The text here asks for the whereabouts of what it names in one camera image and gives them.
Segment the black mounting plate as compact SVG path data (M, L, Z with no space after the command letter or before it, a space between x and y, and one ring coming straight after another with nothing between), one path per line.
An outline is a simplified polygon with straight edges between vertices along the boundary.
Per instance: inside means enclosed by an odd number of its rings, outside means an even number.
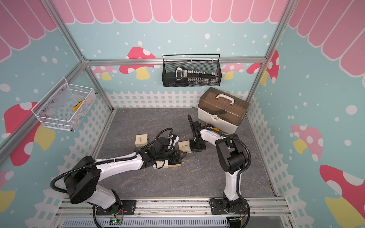
M108 209L98 207L96 215L98 216L121 216L121 215L134 215L136 209L136 200L118 200Z
M250 208L246 200L236 199L216 199L211 198L209 200L211 207L211 213L213 215L231 214L231 215L249 215Z

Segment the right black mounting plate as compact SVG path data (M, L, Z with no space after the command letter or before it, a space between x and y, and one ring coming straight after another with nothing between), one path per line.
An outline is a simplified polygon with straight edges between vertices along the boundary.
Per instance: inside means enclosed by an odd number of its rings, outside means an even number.
M236 199L216 199L211 198L209 200L211 207L211 213L213 215L231 214L231 215L249 215L250 208L246 200Z

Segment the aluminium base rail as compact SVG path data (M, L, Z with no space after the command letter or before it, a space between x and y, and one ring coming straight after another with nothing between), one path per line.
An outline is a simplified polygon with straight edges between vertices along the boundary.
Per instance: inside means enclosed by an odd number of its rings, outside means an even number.
M294 228L296 224L282 197L247 198L251 209L249 228ZM212 214L209 198L137 198L127 207L134 214L97 216L103 228L227 228L229 214ZM51 223L53 228L93 228L92 207L64 200Z

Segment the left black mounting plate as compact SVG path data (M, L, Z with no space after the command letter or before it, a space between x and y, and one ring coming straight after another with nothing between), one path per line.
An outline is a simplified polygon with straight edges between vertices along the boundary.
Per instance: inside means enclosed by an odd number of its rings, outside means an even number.
M98 216L121 216L121 215L134 215L136 209L136 200L118 200L108 209L98 207L96 215Z

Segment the black socket bit set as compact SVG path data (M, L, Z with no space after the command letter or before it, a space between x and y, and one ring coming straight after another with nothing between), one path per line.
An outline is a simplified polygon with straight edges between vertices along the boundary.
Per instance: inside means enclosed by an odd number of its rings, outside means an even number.
M187 70L183 67L177 67L175 70L175 81L187 85L212 85L220 84L220 76L215 72L211 74L205 71Z

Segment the cream tan-drawer jewelry box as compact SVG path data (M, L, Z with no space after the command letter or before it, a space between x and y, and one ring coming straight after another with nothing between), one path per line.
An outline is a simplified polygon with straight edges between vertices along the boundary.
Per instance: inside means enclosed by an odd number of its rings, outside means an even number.
M168 169L168 168L175 168L175 167L181 167L182 164L178 163L178 164L169 164L168 160L165 161L157 161L153 168L154 169Z

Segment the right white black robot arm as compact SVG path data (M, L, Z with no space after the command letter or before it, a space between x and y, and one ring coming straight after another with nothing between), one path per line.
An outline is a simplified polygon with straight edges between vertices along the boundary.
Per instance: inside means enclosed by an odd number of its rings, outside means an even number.
M211 198L209 201L212 214L248 216L250 208L247 200L241 195L240 178L252 163L249 149L236 134L225 134L210 124L202 125L199 121L194 122L190 115L188 121L193 133L190 150L201 152L206 149L207 143L211 143L216 147L220 166L225 171L223 198Z

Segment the brown lid white toolbox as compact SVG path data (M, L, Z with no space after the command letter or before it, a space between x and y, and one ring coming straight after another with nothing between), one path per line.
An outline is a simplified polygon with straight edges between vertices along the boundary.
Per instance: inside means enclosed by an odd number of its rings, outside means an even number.
M249 105L245 100L211 87L200 97L198 118L233 134L241 125Z

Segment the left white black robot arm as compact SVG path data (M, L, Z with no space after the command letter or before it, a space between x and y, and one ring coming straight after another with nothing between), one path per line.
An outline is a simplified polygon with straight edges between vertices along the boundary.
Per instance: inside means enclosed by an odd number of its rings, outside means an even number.
M161 134L168 131L167 137ZM162 169L168 165L178 165L187 155L176 148L179 137L172 128L158 133L155 139L125 156L98 159L92 156L82 158L73 169L55 177L50 187L52 190L68 195L72 204L89 203L107 211L120 212L123 203L115 190L109 190L99 182L111 176L137 171L154 166Z

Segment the yellow black utility knife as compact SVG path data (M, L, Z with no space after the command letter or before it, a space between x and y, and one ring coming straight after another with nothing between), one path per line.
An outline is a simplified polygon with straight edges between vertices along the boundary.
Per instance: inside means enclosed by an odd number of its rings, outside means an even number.
M83 104L84 100L80 101L78 104L76 104L73 108L72 111L77 111L78 108Z

